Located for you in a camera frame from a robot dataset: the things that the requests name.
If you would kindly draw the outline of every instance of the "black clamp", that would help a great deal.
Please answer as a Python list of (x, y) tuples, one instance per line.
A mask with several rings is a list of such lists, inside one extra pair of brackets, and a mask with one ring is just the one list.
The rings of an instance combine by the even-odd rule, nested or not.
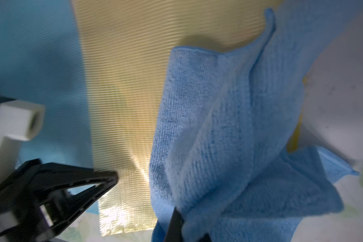
[[(0, 184), (0, 242), (48, 241), (117, 181), (116, 172), (25, 162)], [(94, 186), (76, 195), (67, 190), (84, 185)]]
[[(181, 234), (183, 223), (183, 218), (175, 208), (171, 221), (169, 222), (167, 233), (165, 234), (164, 242), (184, 242)], [(205, 234), (199, 242), (211, 242), (211, 238), (208, 234)]]

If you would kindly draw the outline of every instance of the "microfiber towel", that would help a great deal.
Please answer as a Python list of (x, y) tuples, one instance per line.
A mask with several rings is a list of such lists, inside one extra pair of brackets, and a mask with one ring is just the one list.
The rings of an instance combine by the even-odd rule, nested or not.
[[(334, 183), (346, 175), (358, 175), (346, 162), (322, 147), (309, 147), (290, 154), (298, 158), (320, 158), (327, 179)], [(225, 217), (210, 230), (213, 241), (275, 241), (289, 242), (299, 225), (301, 218), (276, 218), (276, 219), (240, 219)], [(159, 223), (152, 233), (152, 242), (162, 242), (165, 231)]]
[[(248, 46), (171, 51), (149, 165), (163, 231), (174, 207), (186, 242), (205, 233), (242, 238), (246, 222), (343, 209), (319, 155), (288, 154), (285, 145), (301, 111), (302, 78), (362, 5), (289, 0), (275, 14), (266, 10), (265, 31)], [(213, 232), (218, 225), (226, 229)], [(248, 240), (265, 241), (258, 233)]]

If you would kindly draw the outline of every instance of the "white surface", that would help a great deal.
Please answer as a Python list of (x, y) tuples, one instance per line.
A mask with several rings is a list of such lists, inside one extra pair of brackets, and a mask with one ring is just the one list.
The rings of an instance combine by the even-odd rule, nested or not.
[(313, 64), (303, 114), (300, 146), (319, 139), (344, 158), (363, 160), (363, 13)]
[(304, 218), (291, 242), (363, 242), (363, 187), (359, 180), (348, 175), (335, 183), (345, 210)]

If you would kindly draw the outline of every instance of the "white plastic part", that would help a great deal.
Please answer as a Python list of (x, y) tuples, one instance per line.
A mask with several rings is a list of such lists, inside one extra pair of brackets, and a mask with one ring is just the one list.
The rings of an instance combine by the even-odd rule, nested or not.
[(15, 170), (21, 141), (41, 130), (44, 111), (43, 105), (20, 100), (0, 104), (0, 183)]
[(308, 73), (299, 146), (319, 144), (351, 164), (363, 160), (363, 12)]

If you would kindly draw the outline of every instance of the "towel fold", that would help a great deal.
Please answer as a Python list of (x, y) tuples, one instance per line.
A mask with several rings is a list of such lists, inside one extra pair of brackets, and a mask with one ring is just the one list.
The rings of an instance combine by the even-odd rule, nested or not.
[(186, 242), (208, 232), (213, 241), (242, 238), (240, 225), (253, 219), (343, 209), (316, 149), (288, 154), (285, 144), (301, 111), (302, 78), (362, 4), (289, 0), (277, 19), (266, 10), (264, 33), (246, 47), (171, 51), (149, 166), (164, 231), (174, 206)]

